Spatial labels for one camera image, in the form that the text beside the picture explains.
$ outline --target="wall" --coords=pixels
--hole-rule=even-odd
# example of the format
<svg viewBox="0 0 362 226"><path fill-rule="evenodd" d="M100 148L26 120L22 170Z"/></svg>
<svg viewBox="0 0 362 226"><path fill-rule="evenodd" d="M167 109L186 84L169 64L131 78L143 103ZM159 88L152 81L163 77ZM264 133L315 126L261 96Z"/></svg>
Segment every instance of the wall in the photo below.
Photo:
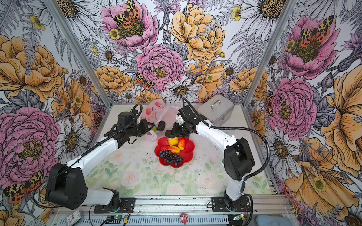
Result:
<svg viewBox="0 0 362 226"><path fill-rule="evenodd" d="M300 225L361 225L362 1L298 4L247 108Z"/></svg>
<svg viewBox="0 0 362 226"><path fill-rule="evenodd" d="M112 101L180 103L241 102L285 0L58 2Z"/></svg>
<svg viewBox="0 0 362 226"><path fill-rule="evenodd" d="M88 148L105 109L44 4L0 2L0 220L44 226L39 184Z"/></svg>

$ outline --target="plastic bag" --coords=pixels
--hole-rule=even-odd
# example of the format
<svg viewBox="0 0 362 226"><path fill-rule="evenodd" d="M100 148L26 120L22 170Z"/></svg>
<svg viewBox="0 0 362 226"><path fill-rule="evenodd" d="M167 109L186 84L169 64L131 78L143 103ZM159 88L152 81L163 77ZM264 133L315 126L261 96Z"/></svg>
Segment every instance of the plastic bag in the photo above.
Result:
<svg viewBox="0 0 362 226"><path fill-rule="evenodd" d="M147 108L142 111L139 120L146 119L148 122L154 123L156 126L158 126L158 123L162 120L165 122L165 129L157 132L150 130L143 136L143 139L147 141L156 141L159 138L164 137L166 130L172 129L173 124L177 122L176 115L179 108L180 107L178 106L167 106L160 99L152 101Z"/></svg>

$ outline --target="candy wrapper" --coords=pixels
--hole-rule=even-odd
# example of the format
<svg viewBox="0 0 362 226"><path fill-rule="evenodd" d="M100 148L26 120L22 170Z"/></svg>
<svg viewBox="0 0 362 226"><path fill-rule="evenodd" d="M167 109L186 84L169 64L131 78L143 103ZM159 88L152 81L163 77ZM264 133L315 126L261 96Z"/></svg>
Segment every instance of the candy wrapper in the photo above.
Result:
<svg viewBox="0 0 362 226"><path fill-rule="evenodd" d="M188 214L186 214L186 213L181 213L181 215L180 215L180 221L184 225L187 224L187 222L189 221L189 218L190 218L190 216Z"/></svg>

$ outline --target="metal pole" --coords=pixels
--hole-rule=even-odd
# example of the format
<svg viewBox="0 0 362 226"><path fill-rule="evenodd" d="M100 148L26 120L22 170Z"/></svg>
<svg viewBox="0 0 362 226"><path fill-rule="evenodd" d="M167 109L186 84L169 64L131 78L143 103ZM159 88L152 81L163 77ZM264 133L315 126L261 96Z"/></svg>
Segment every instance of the metal pole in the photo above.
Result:
<svg viewBox="0 0 362 226"><path fill-rule="evenodd" d="M53 17L54 21L56 22L58 28L60 29L61 35L67 40L70 47L72 48L73 52L78 56L78 60L82 64L85 72L90 77L94 87L98 91L99 96L101 97L102 101L106 109L111 108L111 102L107 96L107 93L104 91L101 83L99 82L98 77L96 76L94 69L91 66L87 56L85 55L82 47L80 46L77 37L70 29L70 24L68 23L66 17L64 16L62 10L60 9L57 0L44 0L43 1L47 9L49 10L51 16Z"/></svg>
<svg viewBox="0 0 362 226"><path fill-rule="evenodd" d="M247 92L247 95L243 101L243 106L247 107L254 92L258 86L259 81L261 80L266 64L268 63L270 57L274 52L274 48L277 42L280 42L280 34L288 23L288 20L293 12L294 6L296 5L297 0L287 0L284 4L281 16L277 22L277 26L275 27L272 35L270 36L268 45L264 51L263 57L260 60L258 70L256 71L255 77L250 85L250 88Z"/></svg>

